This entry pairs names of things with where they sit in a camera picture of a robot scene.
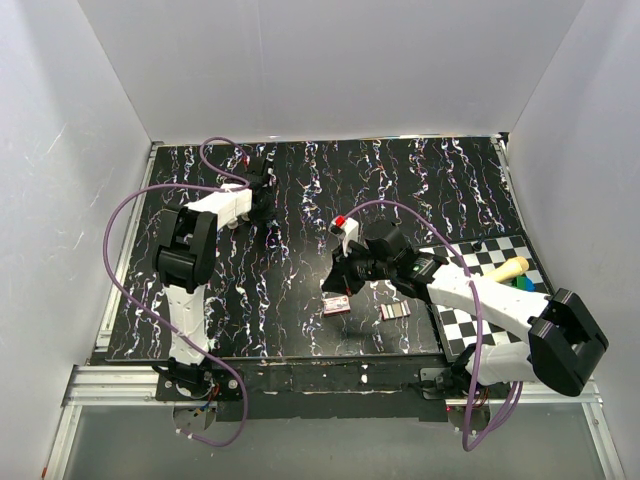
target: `floor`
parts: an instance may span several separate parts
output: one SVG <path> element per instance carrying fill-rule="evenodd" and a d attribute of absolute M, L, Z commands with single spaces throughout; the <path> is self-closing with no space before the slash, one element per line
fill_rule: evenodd
<path fill-rule="evenodd" d="M 524 235 L 495 140 L 489 137 L 272 143 L 246 149 L 250 155 L 274 159 L 277 217 L 266 225 L 241 225 L 219 235 L 220 255 L 205 311 L 212 352 L 221 357 L 444 352 L 434 316 L 424 304 L 409 300 L 409 317 L 380 320 L 381 303 L 403 299 L 385 282 L 353 297 L 350 314 L 322 317 L 320 282 L 337 245 L 327 225 L 365 200 L 399 200 L 452 242 Z M 228 170 L 241 171 L 230 147 L 210 147 L 207 156 Z M 195 147 L 163 146 L 150 183 L 212 185 L 218 180 L 198 161 Z M 196 192 L 168 189 L 145 199 L 125 284 L 163 315 L 168 308 L 150 256 L 158 212 L 165 204 L 197 198 Z M 373 209 L 366 221 L 381 217 L 397 221 L 414 244 L 432 243 L 429 232 L 393 209 Z M 120 303 L 107 360 L 162 360 L 169 345 L 168 331 L 127 302 Z"/>
<path fill-rule="evenodd" d="M 474 452 L 460 442 L 451 424 L 415 418 L 259 420 L 212 450 L 175 434 L 171 408 L 84 407 L 64 478 L 604 478 L 579 404 L 520 405 Z"/>

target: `black speckled table surface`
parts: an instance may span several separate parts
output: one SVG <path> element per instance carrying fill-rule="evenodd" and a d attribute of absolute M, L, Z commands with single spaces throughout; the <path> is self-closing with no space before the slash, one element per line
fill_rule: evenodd
<path fill-rule="evenodd" d="M 205 314 L 211 351 L 220 357 L 442 353 L 424 304 L 410 300 L 409 317 L 380 319 L 380 304 L 404 298 L 385 282 L 353 297 L 349 314 L 323 318 L 320 284 L 338 244 L 327 226 L 356 204 L 397 200 L 453 242 L 522 233 L 488 137 L 269 143 L 245 149 L 274 159 L 277 216 L 267 224 L 241 223 L 219 233 Z M 231 147 L 209 147 L 207 158 L 242 171 L 240 155 Z M 196 147 L 160 147 L 150 184 L 175 182 L 215 185 L 221 178 L 201 164 Z M 125 286 L 163 316 L 168 306 L 151 268 L 158 214 L 165 204 L 198 198 L 198 192 L 167 189 L 144 200 Z M 399 223 L 415 244 L 432 243 L 424 227 L 393 208 L 366 214 L 367 221 L 383 217 Z M 166 329 L 120 301 L 108 360 L 166 359 L 170 343 Z"/>

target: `green object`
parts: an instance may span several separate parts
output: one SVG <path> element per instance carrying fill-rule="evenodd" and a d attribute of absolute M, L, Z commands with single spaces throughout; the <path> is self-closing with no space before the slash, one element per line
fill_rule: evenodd
<path fill-rule="evenodd" d="M 524 290 L 525 292 L 533 292 L 535 290 L 533 282 L 529 280 L 526 275 L 520 275 L 511 280 L 511 286 L 518 290 Z"/>

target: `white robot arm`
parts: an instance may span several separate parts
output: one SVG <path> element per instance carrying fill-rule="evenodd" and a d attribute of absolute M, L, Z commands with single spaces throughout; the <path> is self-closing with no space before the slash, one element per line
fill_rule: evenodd
<path fill-rule="evenodd" d="M 252 158 L 245 174 L 249 187 L 225 184 L 225 191 L 212 193 L 186 205 L 168 205 L 160 214 L 158 246 L 153 269 L 158 273 L 169 303 L 171 324 L 202 350 L 208 350 L 204 315 L 204 292 L 213 276 L 218 231 L 236 228 L 238 218 L 260 222 L 273 216 L 275 176 L 271 159 Z M 167 370 L 154 370 L 195 396 L 207 384 L 204 355 L 172 332 Z"/>
<path fill-rule="evenodd" d="M 350 240 L 334 250 L 333 268 L 322 285 L 324 291 L 354 295 L 365 281 L 385 279 L 408 297 L 475 314 L 470 278 L 462 268 L 415 250 L 389 221 L 369 225 L 364 235 L 366 246 L 361 245 L 352 240 L 358 238 L 358 225 L 353 222 L 344 217 L 332 222 L 332 232 Z M 551 297 L 479 275 L 472 279 L 484 320 L 522 340 L 483 345 L 478 381 L 484 386 L 541 381 L 561 394 L 579 395 L 609 346 L 582 300 L 564 289 Z M 466 377 L 476 356 L 472 344 L 460 355 L 452 372 Z"/>

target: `yellow object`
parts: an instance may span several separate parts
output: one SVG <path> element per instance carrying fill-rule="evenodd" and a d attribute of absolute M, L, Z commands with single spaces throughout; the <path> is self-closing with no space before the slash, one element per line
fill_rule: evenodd
<path fill-rule="evenodd" d="M 498 283 L 516 278 L 529 270 L 529 262 L 524 257 L 513 257 L 504 262 L 495 270 L 485 273 L 483 278 L 488 278 Z"/>

